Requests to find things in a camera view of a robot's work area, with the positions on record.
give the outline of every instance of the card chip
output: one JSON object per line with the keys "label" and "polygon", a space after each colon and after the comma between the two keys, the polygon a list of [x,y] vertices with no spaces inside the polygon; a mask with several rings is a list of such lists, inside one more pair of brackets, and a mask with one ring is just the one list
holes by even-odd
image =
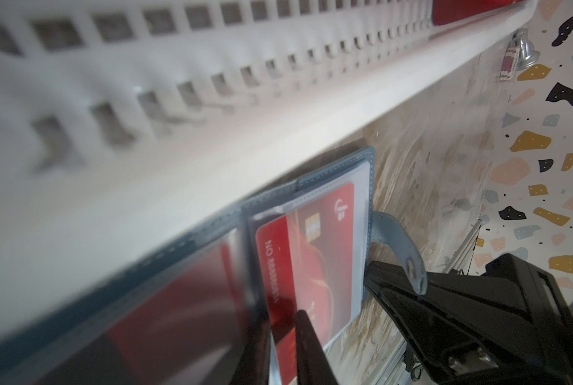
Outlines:
{"label": "card chip", "polygon": [[321,214],[316,214],[306,218],[306,241],[308,243],[321,236]]}

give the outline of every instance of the red card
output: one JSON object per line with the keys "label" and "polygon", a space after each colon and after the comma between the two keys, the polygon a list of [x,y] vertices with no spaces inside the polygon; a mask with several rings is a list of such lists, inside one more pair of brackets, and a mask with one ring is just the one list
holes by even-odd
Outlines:
{"label": "red card", "polygon": [[432,22],[444,25],[524,0],[434,0]]}
{"label": "red card", "polygon": [[297,375],[292,330],[297,309],[307,311],[322,346],[351,320],[353,204],[351,183],[257,231],[256,242],[284,385]]}
{"label": "red card", "polygon": [[[217,244],[106,332],[139,384],[199,384],[222,347],[243,338],[247,310],[231,258],[229,245]],[[210,355],[200,369],[199,358]]]}

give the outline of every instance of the card logo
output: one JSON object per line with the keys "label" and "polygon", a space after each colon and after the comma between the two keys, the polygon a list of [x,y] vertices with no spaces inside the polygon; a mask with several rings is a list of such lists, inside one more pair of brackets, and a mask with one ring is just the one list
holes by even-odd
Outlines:
{"label": "card logo", "polygon": [[348,205],[344,204],[342,199],[338,199],[336,201],[336,204],[333,206],[333,211],[336,212],[338,222],[341,222],[344,219],[344,216],[346,215],[345,212],[348,208]]}

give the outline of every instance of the red bank card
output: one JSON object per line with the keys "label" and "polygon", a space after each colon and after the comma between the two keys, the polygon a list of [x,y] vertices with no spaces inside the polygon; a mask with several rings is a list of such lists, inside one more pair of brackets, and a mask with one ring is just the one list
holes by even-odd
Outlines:
{"label": "red bank card", "polygon": [[307,311],[325,346],[351,320],[354,186],[259,228],[256,243],[282,383],[297,375],[294,315]]}
{"label": "red bank card", "polygon": [[[233,229],[187,257],[190,264],[165,270],[180,275],[161,289],[154,287],[158,291],[149,299],[36,385],[213,384],[208,378],[227,367],[225,357],[243,345],[250,324],[249,283],[242,274],[248,255],[240,236]],[[137,295],[149,294],[151,286],[141,286]],[[126,305],[137,301],[125,300]]]}
{"label": "red bank card", "polygon": [[434,0],[432,22],[444,25],[524,0]]}

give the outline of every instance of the red panel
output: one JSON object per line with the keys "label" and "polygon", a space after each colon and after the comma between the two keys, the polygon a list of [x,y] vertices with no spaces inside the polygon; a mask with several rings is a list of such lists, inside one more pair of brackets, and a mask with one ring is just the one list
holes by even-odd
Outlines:
{"label": "red panel", "polygon": [[269,320],[277,342],[295,326],[294,315],[297,312],[286,216],[260,227],[256,233],[256,244]]}
{"label": "red panel", "polygon": [[523,0],[434,0],[432,21],[444,25]]}
{"label": "red panel", "polygon": [[229,247],[214,247],[106,333],[138,383],[176,381],[192,375],[190,368],[201,377],[185,383],[201,383],[215,365],[214,354],[219,359],[223,349],[241,340],[245,309],[239,308],[242,296],[225,262],[231,265]]}

